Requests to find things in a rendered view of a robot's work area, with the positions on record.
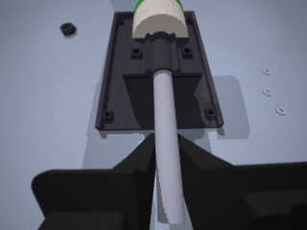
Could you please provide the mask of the dark grey mounting plate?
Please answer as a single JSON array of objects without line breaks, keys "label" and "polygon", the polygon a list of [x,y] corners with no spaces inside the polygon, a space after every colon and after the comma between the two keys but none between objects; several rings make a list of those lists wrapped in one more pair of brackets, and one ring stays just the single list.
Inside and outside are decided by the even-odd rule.
[{"label": "dark grey mounting plate", "polygon": [[134,11],[114,12],[95,122],[99,131],[154,130],[159,70],[172,73],[177,129],[224,125],[195,13],[183,13],[188,37],[156,32],[132,38]]}]

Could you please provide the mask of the green ring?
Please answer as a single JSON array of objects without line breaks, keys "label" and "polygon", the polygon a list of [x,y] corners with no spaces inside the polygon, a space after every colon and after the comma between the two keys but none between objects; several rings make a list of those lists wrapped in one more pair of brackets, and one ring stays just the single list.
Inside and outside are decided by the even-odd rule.
[{"label": "green ring", "polygon": [[[141,4],[143,1],[145,1],[145,0],[138,0],[137,4],[136,4],[136,6],[135,6],[135,9],[134,9],[133,19],[134,19],[134,15],[135,15],[135,12],[136,12],[137,8],[140,6],[140,4]],[[179,1],[179,0],[176,0],[176,1],[177,1],[177,2],[179,3],[179,5],[181,6],[180,1]],[[181,6],[181,8],[182,8],[182,6]]]}]

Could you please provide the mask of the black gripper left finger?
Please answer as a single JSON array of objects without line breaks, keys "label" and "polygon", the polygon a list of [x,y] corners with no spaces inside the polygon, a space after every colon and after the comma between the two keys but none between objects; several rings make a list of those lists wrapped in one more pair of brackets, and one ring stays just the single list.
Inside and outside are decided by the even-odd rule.
[{"label": "black gripper left finger", "polygon": [[120,212],[129,230],[150,230],[155,169],[150,133],[112,169],[49,170],[36,175],[31,188],[45,218],[51,212]]}]

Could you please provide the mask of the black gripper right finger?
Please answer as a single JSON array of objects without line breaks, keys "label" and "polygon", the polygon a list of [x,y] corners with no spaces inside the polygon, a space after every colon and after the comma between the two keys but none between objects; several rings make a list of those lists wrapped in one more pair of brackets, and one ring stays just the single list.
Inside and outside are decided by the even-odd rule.
[{"label": "black gripper right finger", "polygon": [[307,189],[307,161],[232,165],[177,134],[193,230],[232,230],[248,193]]}]

